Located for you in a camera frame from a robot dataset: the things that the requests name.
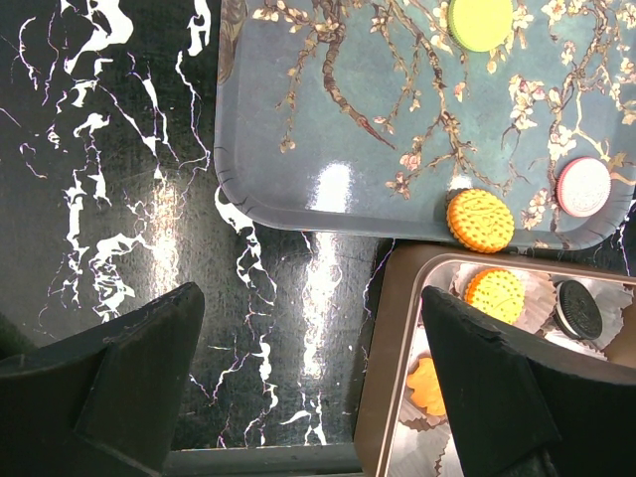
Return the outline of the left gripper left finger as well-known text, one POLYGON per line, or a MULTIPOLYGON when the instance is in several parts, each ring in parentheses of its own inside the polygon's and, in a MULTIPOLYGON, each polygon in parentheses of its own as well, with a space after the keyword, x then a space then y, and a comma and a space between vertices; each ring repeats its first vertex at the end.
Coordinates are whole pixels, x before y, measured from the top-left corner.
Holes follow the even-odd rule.
POLYGON ((197 348, 194 282, 1 362, 4 476, 159 476, 197 348))

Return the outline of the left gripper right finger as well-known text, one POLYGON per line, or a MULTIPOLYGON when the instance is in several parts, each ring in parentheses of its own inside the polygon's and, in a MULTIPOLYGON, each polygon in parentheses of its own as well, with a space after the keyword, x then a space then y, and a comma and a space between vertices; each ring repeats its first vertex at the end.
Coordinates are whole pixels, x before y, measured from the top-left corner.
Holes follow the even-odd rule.
POLYGON ((465 475, 634 475, 634 369, 550 343, 434 286, 421 299, 465 475))

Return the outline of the black sandwich cookie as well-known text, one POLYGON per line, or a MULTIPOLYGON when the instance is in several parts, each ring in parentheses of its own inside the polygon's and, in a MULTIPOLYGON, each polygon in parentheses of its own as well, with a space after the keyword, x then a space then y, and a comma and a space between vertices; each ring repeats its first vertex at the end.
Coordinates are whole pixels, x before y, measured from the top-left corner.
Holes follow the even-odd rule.
POLYGON ((576 280, 559 282, 556 298, 554 319, 567 337, 587 341, 600 337, 602 316, 596 301, 583 284, 576 280))

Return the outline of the round orange cookie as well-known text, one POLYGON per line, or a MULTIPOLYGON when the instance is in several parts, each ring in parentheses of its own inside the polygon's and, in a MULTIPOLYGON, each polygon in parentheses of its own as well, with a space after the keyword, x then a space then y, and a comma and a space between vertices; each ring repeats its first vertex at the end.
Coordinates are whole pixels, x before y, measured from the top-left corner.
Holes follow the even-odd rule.
POLYGON ((464 300, 479 311, 512 325, 524 309, 525 286, 513 272, 489 268, 471 279, 464 300))

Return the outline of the orange flower cookie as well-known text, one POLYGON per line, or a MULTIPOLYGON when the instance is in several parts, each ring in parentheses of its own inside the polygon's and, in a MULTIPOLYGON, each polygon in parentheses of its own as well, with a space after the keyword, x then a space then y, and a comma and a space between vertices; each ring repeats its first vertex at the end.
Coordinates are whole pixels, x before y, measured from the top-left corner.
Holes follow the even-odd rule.
POLYGON ((446 415, 446 408, 431 357, 418 360, 415 370, 406 377, 406 386, 412 390, 411 401, 433 416, 446 415))

